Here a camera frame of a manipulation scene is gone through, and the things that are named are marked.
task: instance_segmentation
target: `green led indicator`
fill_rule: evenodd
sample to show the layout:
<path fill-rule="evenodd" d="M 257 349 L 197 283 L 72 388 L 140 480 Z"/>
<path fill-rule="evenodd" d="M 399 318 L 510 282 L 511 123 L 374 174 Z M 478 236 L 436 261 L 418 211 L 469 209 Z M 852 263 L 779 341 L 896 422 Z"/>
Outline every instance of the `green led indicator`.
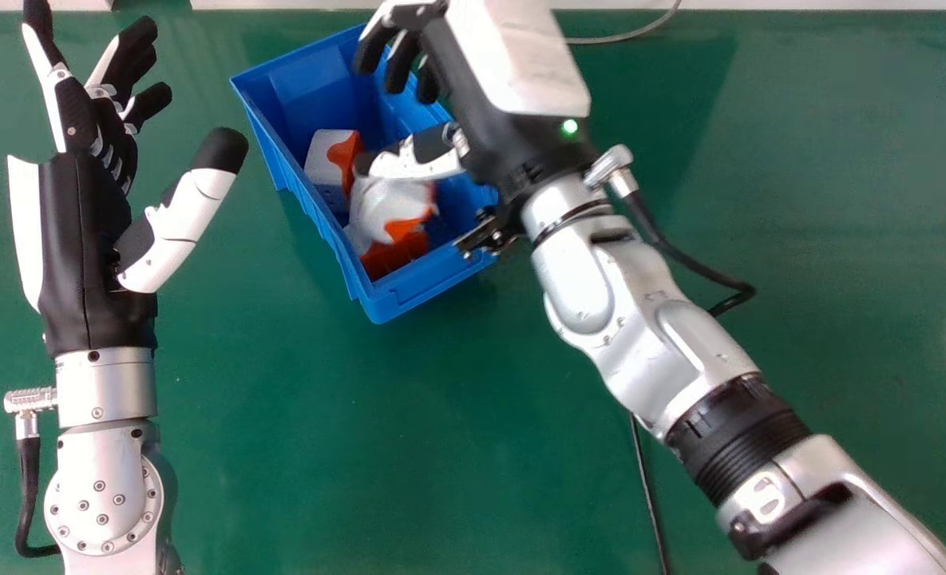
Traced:
<path fill-rule="evenodd" d="M 579 122 L 571 118 L 561 122 L 561 133 L 565 136 L 574 136 L 579 131 Z"/>

